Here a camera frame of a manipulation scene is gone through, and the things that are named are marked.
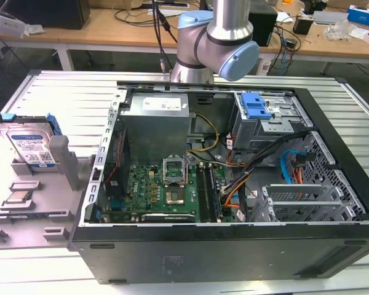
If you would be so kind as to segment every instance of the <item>hard drive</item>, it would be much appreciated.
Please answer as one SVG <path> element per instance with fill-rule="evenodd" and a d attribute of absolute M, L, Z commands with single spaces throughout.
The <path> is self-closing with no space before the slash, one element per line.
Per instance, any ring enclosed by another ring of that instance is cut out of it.
<path fill-rule="evenodd" d="M 46 117 L 17 117 L 3 114 L 0 123 L 0 135 L 16 151 L 15 160 L 27 163 L 36 172 L 56 170 L 54 157 L 48 144 L 54 135 L 61 135 L 56 118 L 50 114 Z"/>

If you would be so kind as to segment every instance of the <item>hard disk drive label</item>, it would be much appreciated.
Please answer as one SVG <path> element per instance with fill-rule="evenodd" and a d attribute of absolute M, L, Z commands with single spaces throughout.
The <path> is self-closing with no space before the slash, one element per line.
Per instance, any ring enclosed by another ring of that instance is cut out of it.
<path fill-rule="evenodd" d="M 52 167 L 54 158 L 41 135 L 12 135 L 12 141 L 27 164 L 33 167 Z"/>

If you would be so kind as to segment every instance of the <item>aluminum table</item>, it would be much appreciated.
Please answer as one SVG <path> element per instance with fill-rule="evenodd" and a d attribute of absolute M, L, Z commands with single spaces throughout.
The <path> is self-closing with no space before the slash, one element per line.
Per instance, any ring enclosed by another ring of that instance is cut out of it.
<path fill-rule="evenodd" d="M 97 151 L 117 81 L 168 81 L 154 73 L 42 71 L 30 74 L 3 112 L 54 114 L 69 150 L 78 157 Z M 231 84 L 216 78 L 216 82 Z M 347 83 L 332 78 L 247 76 L 240 84 L 303 87 L 310 91 L 369 176 L 369 106 Z M 0 138 L 0 201 L 9 193 L 13 173 Z M 80 255 L 64 248 L 0 250 L 0 292 L 58 293 L 63 290 L 104 294 L 275 294 L 315 292 L 369 294 L 369 256 L 325 280 L 241 281 L 144 285 L 99 285 Z"/>

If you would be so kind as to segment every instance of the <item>blue box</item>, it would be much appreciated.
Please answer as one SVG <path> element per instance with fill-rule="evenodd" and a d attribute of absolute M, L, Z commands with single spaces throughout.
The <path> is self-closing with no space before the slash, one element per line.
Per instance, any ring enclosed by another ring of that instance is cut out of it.
<path fill-rule="evenodd" d="M 347 12 L 349 13 L 347 19 L 350 22 L 362 23 L 369 26 L 369 9 L 358 9 L 356 6 L 351 5 Z"/>

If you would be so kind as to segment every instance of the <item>green motherboard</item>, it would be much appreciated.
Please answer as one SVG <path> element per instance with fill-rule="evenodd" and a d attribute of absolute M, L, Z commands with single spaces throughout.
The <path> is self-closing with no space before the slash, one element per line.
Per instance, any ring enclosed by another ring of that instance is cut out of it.
<path fill-rule="evenodd" d="M 176 171 L 177 167 L 172 168 L 173 171 L 166 171 L 166 175 L 180 177 L 184 174 L 187 179 L 185 187 L 165 187 L 162 165 L 132 165 L 124 200 L 110 201 L 111 222 L 120 222 L 123 212 L 190 214 L 195 216 L 195 222 L 201 222 L 202 208 L 197 180 L 199 167 L 189 165 L 187 171 Z M 215 188 L 220 191 L 220 187 L 226 185 L 224 168 L 215 166 L 212 170 Z"/>

